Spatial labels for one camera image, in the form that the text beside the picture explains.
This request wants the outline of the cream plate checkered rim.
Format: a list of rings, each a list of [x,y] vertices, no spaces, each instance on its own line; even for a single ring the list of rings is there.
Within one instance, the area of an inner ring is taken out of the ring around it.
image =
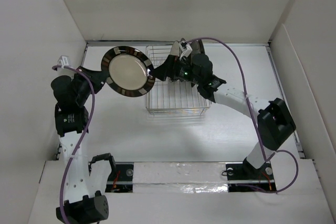
[[[140,50],[130,46],[117,46],[108,50],[101,60],[101,70],[107,71],[107,85],[125,97],[141,97],[155,84],[150,72],[151,60]]]

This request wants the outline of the dark floral rectangular plate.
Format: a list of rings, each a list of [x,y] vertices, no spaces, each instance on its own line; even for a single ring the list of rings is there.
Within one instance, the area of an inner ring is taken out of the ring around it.
[[[201,54],[205,54],[205,48],[204,48],[204,44],[202,42],[202,40],[198,40],[198,45],[199,45],[199,51]]]

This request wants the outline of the cream plate with tree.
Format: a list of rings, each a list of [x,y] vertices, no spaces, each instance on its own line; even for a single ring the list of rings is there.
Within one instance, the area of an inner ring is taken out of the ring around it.
[[[180,57],[180,43],[178,41],[173,43],[169,55]]]

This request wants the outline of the grey deer round plate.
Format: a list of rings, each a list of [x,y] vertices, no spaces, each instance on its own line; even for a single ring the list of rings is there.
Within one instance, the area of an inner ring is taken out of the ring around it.
[[[193,41],[192,43],[190,43],[190,46],[191,46],[191,48],[192,48],[191,56],[200,54],[200,52],[199,52],[198,40],[195,40],[195,41]]]

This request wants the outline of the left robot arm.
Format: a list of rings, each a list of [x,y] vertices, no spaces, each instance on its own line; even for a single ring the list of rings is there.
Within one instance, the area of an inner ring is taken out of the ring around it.
[[[100,223],[109,216],[105,191],[108,180],[117,175],[117,167],[110,153],[90,158],[87,147],[94,98],[109,73],[84,67],[74,69],[74,73],[73,77],[62,75],[51,82],[57,100],[56,131],[66,166],[56,217],[62,223]]]

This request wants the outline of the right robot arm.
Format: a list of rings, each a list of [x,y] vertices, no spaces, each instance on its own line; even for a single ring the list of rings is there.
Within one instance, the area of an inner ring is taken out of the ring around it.
[[[191,57],[169,55],[150,74],[161,80],[187,81],[197,86],[205,99],[224,105],[252,119],[258,143],[243,160],[243,174],[255,178],[280,146],[296,130],[296,125],[284,100],[273,101],[247,95],[213,74],[213,64],[205,54]]]

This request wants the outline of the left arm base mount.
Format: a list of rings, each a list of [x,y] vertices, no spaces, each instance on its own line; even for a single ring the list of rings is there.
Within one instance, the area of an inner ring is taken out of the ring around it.
[[[131,193],[133,192],[134,163],[117,162],[116,170],[107,180],[107,193]]]

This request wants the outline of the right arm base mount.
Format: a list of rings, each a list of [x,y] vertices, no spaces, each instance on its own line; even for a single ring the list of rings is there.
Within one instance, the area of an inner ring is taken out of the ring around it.
[[[222,176],[227,178],[230,193],[277,190],[270,163],[265,163],[260,169],[251,173],[244,171],[242,163],[227,163]]]

